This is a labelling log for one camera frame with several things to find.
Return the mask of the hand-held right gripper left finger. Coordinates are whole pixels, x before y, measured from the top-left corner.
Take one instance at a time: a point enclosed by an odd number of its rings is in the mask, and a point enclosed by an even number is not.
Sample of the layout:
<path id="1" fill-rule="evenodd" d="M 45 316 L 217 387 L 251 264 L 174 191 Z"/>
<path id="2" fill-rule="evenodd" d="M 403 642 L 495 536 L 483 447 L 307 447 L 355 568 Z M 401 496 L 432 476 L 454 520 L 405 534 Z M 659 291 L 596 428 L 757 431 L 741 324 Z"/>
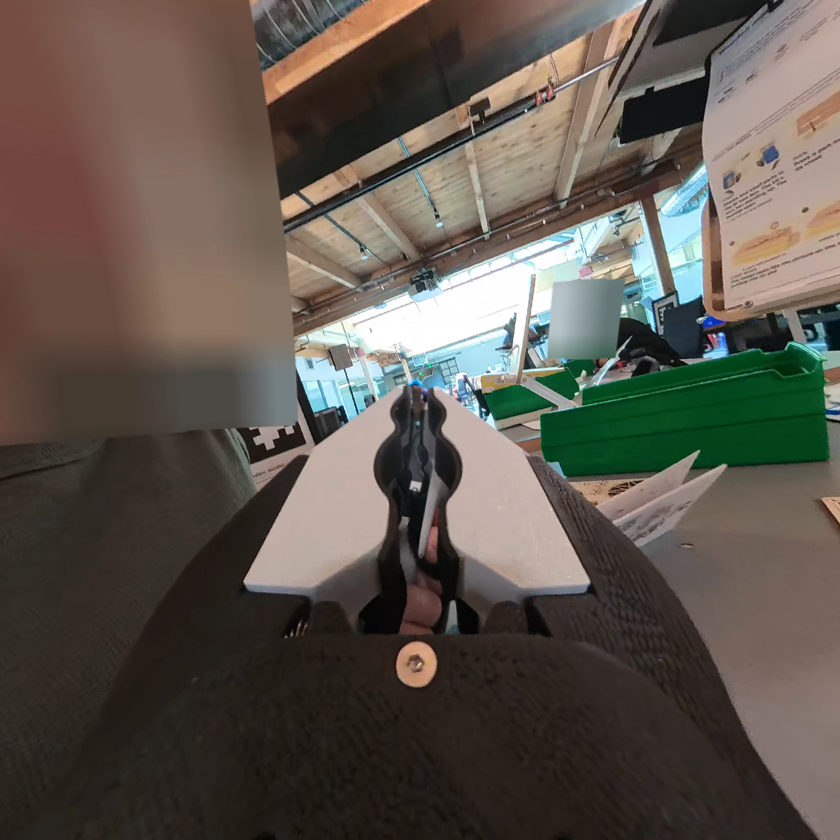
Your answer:
<path id="1" fill-rule="evenodd" d="M 406 606 L 395 498 L 413 389 L 385 395 L 318 444 L 243 580 L 249 593 L 339 604 L 352 623 L 375 599 L 396 634 Z"/>

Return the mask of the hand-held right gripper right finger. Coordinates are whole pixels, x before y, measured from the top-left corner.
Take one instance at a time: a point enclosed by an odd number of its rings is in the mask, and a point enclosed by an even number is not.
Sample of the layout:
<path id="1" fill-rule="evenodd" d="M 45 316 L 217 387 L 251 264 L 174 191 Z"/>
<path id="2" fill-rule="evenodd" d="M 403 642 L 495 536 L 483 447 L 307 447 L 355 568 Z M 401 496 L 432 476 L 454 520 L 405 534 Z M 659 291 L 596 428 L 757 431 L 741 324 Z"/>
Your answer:
<path id="1" fill-rule="evenodd" d="M 498 603 L 582 595 L 589 575 L 526 453 L 443 390 L 428 392 L 440 411 L 437 467 L 451 457 L 455 473 L 439 522 L 440 550 L 457 558 L 455 598 L 484 625 Z"/>

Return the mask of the person's left hand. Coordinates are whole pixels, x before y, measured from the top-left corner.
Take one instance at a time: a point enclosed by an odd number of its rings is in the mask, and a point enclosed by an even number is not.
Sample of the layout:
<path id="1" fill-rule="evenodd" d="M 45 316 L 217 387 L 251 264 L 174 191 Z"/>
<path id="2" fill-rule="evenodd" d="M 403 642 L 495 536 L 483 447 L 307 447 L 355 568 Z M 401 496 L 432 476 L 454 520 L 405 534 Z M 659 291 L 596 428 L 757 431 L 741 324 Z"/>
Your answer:
<path id="1" fill-rule="evenodd" d="M 406 602 L 400 635 L 432 634 L 443 614 L 443 585 L 418 564 L 415 554 L 404 529 L 400 536 L 400 561 L 406 582 Z"/>

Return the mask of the small green plastic bin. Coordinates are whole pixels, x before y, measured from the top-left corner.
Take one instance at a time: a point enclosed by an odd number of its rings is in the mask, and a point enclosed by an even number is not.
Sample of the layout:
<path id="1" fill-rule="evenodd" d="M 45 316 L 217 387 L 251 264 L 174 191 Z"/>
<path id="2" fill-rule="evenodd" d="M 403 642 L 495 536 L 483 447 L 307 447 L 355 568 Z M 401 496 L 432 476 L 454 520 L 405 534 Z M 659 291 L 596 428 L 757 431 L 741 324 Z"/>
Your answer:
<path id="1" fill-rule="evenodd" d="M 525 386 L 525 382 L 530 381 L 539 383 L 566 403 L 572 403 L 580 390 L 572 372 L 563 367 L 525 371 L 520 383 L 516 383 L 514 374 L 485 373 L 479 378 L 480 391 L 497 429 L 517 425 L 522 419 L 530 421 L 543 413 L 562 408 L 557 402 L 547 400 Z"/>

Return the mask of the white instruction booklet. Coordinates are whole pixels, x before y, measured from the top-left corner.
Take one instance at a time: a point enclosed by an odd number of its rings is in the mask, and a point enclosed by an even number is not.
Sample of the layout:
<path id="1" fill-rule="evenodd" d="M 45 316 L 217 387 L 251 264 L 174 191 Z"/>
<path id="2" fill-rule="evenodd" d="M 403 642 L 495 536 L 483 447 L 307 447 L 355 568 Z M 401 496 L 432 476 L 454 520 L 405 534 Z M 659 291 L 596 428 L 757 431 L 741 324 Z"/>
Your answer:
<path id="1" fill-rule="evenodd" d="M 728 467 L 722 464 L 688 479 L 699 454 L 697 450 L 604 499 L 597 505 L 598 511 L 639 548 L 667 534 Z"/>

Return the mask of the thin wooden board on stand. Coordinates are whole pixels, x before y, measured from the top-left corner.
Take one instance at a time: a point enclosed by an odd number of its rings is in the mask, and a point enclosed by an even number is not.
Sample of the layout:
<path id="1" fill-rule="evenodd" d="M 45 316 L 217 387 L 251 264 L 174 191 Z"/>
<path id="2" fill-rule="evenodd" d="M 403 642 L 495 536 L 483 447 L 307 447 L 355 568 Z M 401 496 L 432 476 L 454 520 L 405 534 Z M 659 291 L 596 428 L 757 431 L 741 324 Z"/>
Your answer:
<path id="1" fill-rule="evenodd" d="M 544 401 L 548 402 L 552 408 L 550 410 L 569 410 L 576 408 L 578 403 L 571 398 L 567 398 L 548 387 L 543 380 L 548 375 L 561 371 L 563 369 L 562 363 L 557 359 L 546 358 L 541 360 L 541 366 L 531 372 L 525 372 L 524 362 L 528 356 L 529 350 L 529 330 L 530 317 L 532 313 L 532 303 L 534 299 L 535 289 L 537 285 L 537 273 L 531 273 L 527 285 L 526 297 L 516 310 L 516 321 L 513 330 L 513 345 L 511 353 L 511 368 L 508 373 L 504 374 L 503 382 L 505 387 L 521 386 L 530 393 L 533 393 Z"/>

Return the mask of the large green plastic bin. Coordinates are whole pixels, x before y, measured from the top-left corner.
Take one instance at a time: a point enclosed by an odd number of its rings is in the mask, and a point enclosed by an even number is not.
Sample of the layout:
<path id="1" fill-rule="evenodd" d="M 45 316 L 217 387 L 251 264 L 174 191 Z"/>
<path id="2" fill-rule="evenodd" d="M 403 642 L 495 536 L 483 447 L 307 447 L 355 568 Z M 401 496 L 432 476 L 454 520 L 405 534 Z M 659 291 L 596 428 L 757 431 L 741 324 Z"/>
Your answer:
<path id="1" fill-rule="evenodd" d="M 542 456 L 565 475 L 827 460 L 823 357 L 799 343 L 587 387 L 540 417 Z"/>

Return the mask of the person's grey-green shirt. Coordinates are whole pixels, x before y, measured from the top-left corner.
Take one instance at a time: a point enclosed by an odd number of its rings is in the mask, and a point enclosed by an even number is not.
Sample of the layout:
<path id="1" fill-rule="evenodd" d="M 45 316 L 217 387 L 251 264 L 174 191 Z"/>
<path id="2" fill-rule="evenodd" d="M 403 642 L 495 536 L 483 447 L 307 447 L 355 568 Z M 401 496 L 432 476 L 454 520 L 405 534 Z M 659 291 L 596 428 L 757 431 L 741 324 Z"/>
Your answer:
<path id="1" fill-rule="evenodd" d="M 163 596 L 256 490 L 235 429 L 2 447 L 2 838 L 52 794 Z"/>

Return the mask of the wooden clipboard board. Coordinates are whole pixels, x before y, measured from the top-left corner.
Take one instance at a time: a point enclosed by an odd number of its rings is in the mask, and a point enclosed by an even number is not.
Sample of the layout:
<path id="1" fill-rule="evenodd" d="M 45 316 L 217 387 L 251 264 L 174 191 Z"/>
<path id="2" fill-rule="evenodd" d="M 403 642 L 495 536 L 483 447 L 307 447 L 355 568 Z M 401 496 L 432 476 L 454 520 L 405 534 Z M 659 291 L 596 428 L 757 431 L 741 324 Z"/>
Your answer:
<path id="1" fill-rule="evenodd" d="M 783 290 L 775 288 L 770 299 L 759 303 L 730 306 L 725 301 L 725 283 L 722 270 L 721 234 L 718 211 L 709 195 L 701 212 L 703 302 L 707 314 L 724 322 L 737 322 L 757 318 L 772 312 L 802 310 L 838 301 L 839 277 L 834 276 L 817 284 L 807 284 L 804 289 Z"/>

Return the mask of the black framed panel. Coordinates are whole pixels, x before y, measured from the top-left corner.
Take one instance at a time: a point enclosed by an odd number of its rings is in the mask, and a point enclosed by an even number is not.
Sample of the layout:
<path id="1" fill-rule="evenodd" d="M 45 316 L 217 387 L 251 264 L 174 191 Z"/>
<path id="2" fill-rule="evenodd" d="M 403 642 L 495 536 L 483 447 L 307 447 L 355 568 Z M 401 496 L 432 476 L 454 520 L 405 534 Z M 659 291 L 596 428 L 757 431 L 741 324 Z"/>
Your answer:
<path id="1" fill-rule="evenodd" d="M 618 140 L 629 144 L 701 123 L 711 54 L 756 14 L 780 2 L 648 1 L 617 59 L 607 88 L 602 132 L 619 106 Z"/>

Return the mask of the printed instruction sheet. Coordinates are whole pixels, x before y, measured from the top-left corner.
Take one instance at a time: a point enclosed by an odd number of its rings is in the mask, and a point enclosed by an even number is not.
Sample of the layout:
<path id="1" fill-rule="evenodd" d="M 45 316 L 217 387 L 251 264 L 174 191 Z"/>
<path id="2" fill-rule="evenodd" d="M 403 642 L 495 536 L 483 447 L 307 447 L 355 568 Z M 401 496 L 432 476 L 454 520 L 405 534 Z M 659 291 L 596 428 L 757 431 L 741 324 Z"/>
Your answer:
<path id="1" fill-rule="evenodd" d="M 780 2 L 710 56 L 702 149 L 725 310 L 838 287 L 839 2 Z"/>

